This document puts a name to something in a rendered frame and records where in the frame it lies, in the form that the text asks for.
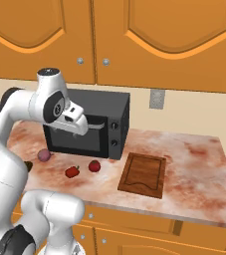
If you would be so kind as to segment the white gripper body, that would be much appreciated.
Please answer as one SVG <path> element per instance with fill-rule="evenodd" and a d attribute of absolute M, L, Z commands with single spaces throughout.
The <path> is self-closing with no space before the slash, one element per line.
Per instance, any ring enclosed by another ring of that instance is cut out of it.
<path fill-rule="evenodd" d="M 75 122 L 69 117 L 61 115 L 57 120 L 50 124 L 51 128 L 58 128 L 67 132 L 85 135 L 88 132 L 88 121 L 84 115 L 81 115 Z"/>

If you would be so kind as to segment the purple onion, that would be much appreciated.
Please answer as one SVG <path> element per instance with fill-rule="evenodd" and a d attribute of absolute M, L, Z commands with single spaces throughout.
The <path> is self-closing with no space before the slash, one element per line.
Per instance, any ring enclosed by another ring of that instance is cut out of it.
<path fill-rule="evenodd" d="M 48 149 L 43 148 L 38 152 L 37 157 L 40 161 L 46 162 L 51 158 L 52 155 L 53 154 Z"/>

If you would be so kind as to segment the red tomato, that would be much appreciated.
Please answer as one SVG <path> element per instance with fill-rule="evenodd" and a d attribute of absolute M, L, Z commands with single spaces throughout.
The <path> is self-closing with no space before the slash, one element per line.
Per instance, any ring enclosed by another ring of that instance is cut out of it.
<path fill-rule="evenodd" d="M 89 171 L 98 172 L 101 170 L 101 164 L 97 160 L 92 160 L 89 163 Z"/>

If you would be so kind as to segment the red bell pepper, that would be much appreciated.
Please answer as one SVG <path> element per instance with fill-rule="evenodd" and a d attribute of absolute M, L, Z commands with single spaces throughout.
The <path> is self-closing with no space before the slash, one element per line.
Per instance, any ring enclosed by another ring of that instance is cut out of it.
<path fill-rule="evenodd" d="M 68 168 L 66 171 L 65 171 L 65 176 L 67 178 L 73 178 L 73 177 L 76 177 L 80 174 L 80 171 L 79 171 L 79 166 L 71 166 L 70 168 Z"/>

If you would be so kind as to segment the brown wooden cutting board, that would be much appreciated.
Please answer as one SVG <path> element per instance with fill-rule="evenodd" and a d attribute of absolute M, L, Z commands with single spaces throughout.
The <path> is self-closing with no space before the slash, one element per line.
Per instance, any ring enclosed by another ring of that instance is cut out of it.
<path fill-rule="evenodd" d="M 164 157 L 130 152 L 117 189 L 161 199 L 165 166 Z"/>

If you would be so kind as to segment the black microwave door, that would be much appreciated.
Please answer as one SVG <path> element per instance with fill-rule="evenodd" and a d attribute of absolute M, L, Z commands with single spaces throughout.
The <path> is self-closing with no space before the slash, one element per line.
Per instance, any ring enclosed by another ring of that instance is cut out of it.
<path fill-rule="evenodd" d="M 103 129 L 89 129 L 85 135 L 73 138 L 71 132 L 43 126 L 47 148 L 52 152 L 61 152 L 101 158 L 109 157 L 108 118 L 86 115 L 88 124 L 105 123 Z"/>

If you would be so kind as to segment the black microwave oven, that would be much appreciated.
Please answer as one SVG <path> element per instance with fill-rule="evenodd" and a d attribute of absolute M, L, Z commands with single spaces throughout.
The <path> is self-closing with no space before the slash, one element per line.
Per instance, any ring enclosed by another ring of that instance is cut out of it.
<path fill-rule="evenodd" d="M 108 118 L 108 158 L 120 160 L 129 128 L 130 93 L 68 89 L 68 94 L 85 116 Z M 118 123 L 118 129 L 112 129 L 112 123 Z M 118 141 L 117 146 L 111 146 L 112 139 Z"/>

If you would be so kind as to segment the orange drawer front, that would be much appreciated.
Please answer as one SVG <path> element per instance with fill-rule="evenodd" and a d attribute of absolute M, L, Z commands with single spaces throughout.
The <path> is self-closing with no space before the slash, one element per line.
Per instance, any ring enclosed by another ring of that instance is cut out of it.
<path fill-rule="evenodd" d="M 85 220 L 96 222 L 98 224 L 110 225 L 113 227 L 122 227 L 141 231 L 152 231 L 160 233 L 174 232 L 175 221 L 168 218 L 144 215 L 134 212 L 127 212 L 115 209 L 109 209 L 98 206 L 86 206 Z"/>
<path fill-rule="evenodd" d="M 180 238 L 184 243 L 216 250 L 226 250 L 226 228 L 191 223 L 182 223 Z"/>

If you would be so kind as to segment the orange base cupboard door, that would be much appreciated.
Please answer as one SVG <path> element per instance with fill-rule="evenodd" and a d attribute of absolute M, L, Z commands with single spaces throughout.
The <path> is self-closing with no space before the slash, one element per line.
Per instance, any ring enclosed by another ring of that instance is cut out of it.
<path fill-rule="evenodd" d="M 226 250 L 202 248 L 157 238 L 96 228 L 98 255 L 226 255 Z"/>
<path fill-rule="evenodd" d="M 94 230 L 90 226 L 77 224 L 73 227 L 73 233 L 76 240 L 83 246 L 87 255 L 97 255 Z"/>

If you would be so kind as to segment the grey wall socket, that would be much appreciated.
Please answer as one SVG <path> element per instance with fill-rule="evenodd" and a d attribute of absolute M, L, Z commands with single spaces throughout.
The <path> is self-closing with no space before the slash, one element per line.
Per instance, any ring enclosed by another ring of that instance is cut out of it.
<path fill-rule="evenodd" d="M 152 89 L 150 91 L 149 107 L 162 110 L 164 107 L 165 90 Z"/>

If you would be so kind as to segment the orange wall cupboard door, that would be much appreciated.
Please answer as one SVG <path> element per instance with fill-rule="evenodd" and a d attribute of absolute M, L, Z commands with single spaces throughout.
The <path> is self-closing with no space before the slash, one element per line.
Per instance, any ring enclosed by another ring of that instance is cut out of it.
<path fill-rule="evenodd" d="M 92 0 L 0 0 L 0 78 L 34 81 L 42 68 L 96 81 Z"/>
<path fill-rule="evenodd" d="M 94 24 L 100 85 L 226 93 L 226 0 L 94 0 Z"/>

